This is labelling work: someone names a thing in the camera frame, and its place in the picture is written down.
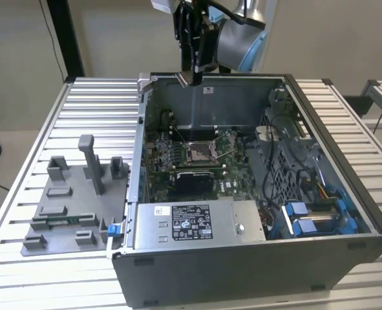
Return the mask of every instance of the green circuit board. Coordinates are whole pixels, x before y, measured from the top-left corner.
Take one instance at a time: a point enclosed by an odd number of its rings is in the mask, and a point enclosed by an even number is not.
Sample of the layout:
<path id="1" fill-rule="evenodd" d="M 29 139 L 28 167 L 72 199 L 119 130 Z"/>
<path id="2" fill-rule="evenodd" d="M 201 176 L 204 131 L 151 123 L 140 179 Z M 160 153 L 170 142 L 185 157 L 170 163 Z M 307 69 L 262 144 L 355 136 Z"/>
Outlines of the green circuit board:
<path id="1" fill-rule="evenodd" d="M 152 143 L 150 147 L 155 148 L 156 145 L 156 148 L 159 149 L 154 150 L 148 159 L 148 162 L 151 163 L 149 172 L 150 202 L 218 199 L 258 200 L 255 178 L 247 158 L 244 160 L 242 141 L 242 138 L 237 137 L 236 132 L 228 129 L 220 130 L 218 138 L 213 142 L 194 141 L 194 145 L 198 145 L 198 148 L 195 147 L 195 149 L 201 150 L 201 152 L 193 152 L 194 147 L 189 148 L 185 143 L 177 141 L 166 140 L 163 143 L 160 141 Z M 169 156 L 175 157 L 175 160 L 168 158 Z M 189 194 L 177 195 L 172 182 L 175 175 L 183 171 L 212 172 L 214 175 L 212 191 L 198 195 L 189 191 Z"/>

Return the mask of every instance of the floor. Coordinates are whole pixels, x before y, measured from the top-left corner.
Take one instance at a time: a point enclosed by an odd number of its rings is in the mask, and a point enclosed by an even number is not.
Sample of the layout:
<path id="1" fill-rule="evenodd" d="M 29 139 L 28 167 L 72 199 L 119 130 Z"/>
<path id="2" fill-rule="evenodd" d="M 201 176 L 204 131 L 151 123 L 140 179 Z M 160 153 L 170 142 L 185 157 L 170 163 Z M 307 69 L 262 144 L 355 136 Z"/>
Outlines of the floor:
<path id="1" fill-rule="evenodd" d="M 34 141 L 38 130 L 0 131 L 3 152 L 0 157 L 0 184 L 10 188 Z M 0 207 L 7 192 L 0 189 Z"/>

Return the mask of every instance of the open computer tower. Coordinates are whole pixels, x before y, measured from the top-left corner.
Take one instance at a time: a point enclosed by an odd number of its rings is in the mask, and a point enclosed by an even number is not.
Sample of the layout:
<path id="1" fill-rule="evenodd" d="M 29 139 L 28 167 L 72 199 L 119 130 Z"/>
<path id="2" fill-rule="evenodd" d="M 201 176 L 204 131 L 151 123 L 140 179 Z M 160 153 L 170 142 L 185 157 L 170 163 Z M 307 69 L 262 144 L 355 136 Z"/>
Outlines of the open computer tower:
<path id="1" fill-rule="evenodd" d="M 129 306 L 327 290 L 382 253 L 382 213 L 292 76 L 142 86 L 111 250 Z"/>

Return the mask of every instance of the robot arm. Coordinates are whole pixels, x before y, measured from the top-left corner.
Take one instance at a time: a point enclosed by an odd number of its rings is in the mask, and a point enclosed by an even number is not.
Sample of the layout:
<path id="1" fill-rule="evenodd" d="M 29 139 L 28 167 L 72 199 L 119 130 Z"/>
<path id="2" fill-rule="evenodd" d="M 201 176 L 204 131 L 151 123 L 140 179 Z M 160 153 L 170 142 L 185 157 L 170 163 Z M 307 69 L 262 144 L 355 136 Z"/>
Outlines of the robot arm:
<path id="1" fill-rule="evenodd" d="M 201 84 L 203 72 L 216 65 L 251 70 L 264 38 L 266 0 L 240 0 L 233 12 L 214 0 L 151 1 L 155 9 L 173 15 L 182 53 L 177 74 L 182 86 Z"/>

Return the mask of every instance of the beige wall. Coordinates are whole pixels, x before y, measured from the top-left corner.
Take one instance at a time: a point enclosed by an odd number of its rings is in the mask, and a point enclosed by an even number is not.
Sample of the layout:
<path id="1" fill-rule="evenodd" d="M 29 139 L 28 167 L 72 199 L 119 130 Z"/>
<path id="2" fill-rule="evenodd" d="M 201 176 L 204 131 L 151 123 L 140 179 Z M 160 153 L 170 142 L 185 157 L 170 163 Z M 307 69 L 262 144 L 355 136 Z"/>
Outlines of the beige wall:
<path id="1" fill-rule="evenodd" d="M 0 0 L 0 130 L 40 128 L 61 85 L 38 1 Z"/>
<path id="2" fill-rule="evenodd" d="M 135 78 L 180 68 L 172 17 L 150 0 L 69 3 L 88 76 Z M 39 129 L 61 86 L 38 1 L 0 0 L 0 130 Z"/>
<path id="3" fill-rule="evenodd" d="M 330 78 L 343 94 L 382 79 L 382 0 L 278 1 L 263 72 Z"/>

